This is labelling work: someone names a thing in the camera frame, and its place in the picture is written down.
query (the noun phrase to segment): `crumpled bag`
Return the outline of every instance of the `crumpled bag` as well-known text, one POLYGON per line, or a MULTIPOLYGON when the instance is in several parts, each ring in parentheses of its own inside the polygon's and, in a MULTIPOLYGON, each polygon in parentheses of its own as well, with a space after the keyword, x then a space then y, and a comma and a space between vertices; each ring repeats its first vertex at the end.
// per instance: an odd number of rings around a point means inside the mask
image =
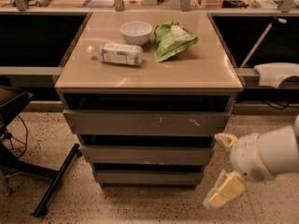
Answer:
POLYGON ((195 34, 178 25, 175 20, 170 20, 158 25, 154 31, 156 63, 167 60, 169 57, 182 52, 194 45, 198 38, 195 34))

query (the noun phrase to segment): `black chair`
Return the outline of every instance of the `black chair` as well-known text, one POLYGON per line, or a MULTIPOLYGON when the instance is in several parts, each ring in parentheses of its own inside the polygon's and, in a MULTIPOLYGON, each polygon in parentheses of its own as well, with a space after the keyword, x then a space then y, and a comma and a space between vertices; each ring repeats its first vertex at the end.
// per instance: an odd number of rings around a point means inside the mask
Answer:
POLYGON ((7 178, 1 173, 1 170, 6 169, 14 173, 27 173, 52 179, 48 190, 33 213, 34 217, 40 217, 47 213, 47 203, 62 179, 64 172, 68 168, 70 162, 75 155, 81 156, 81 153, 78 149, 79 144, 74 144, 73 148, 64 160, 60 170, 56 171, 20 161, 2 143, 3 138, 9 138, 9 136, 7 137, 8 124, 14 120, 19 113, 23 111, 23 109, 31 102, 32 96, 32 94, 22 89, 0 85, 0 181, 4 183, 7 193, 11 193, 11 189, 7 183, 7 178))

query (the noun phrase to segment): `speckled floor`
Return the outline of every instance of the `speckled floor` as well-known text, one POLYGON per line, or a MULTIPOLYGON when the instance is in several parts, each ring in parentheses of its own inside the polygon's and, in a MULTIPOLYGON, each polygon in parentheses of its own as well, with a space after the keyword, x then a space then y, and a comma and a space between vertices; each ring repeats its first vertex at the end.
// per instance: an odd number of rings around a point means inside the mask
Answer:
MULTIPOLYGON (((23 161, 59 169, 76 142, 62 113, 23 112, 29 129, 29 146, 23 161)), ((264 133, 293 123, 295 116, 234 116, 226 132, 243 135, 264 133)), ((9 130, 19 138, 24 129, 15 119, 9 130)), ((58 191, 50 199, 48 213, 30 216, 50 181, 32 175, 10 178, 13 193, 6 196, 0 184, 0 223, 298 223, 299 174, 282 175, 273 182, 249 184, 241 197, 218 211, 203 205, 220 171, 229 170, 224 147, 215 146, 210 164, 197 189, 106 187, 94 181, 83 158, 75 158, 58 191)))

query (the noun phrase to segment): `cabinet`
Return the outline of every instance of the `cabinet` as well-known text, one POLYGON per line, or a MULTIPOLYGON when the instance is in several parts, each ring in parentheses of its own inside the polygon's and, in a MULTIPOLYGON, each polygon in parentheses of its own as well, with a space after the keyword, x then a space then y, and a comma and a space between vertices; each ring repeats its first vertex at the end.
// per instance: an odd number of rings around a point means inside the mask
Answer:
POLYGON ((95 10, 55 88, 101 187, 196 187, 242 84, 205 12, 95 10), (169 61, 153 61, 153 37, 140 67, 100 63, 86 52, 100 41, 124 43, 119 29, 127 21, 155 27, 170 19, 199 42, 169 61))

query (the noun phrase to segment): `countertop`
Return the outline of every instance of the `countertop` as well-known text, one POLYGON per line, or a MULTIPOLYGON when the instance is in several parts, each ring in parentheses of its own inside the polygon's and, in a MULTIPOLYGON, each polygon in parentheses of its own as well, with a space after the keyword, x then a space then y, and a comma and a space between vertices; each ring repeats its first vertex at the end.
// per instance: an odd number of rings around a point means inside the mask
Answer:
POLYGON ((72 90, 213 90, 241 91, 242 84, 205 11, 93 9, 56 86, 72 90), (120 27, 128 21, 145 21, 153 28, 175 19, 198 36, 197 44, 170 58, 153 60, 153 40, 143 47, 143 63, 129 67, 101 63, 87 47, 109 41, 125 44, 120 27))

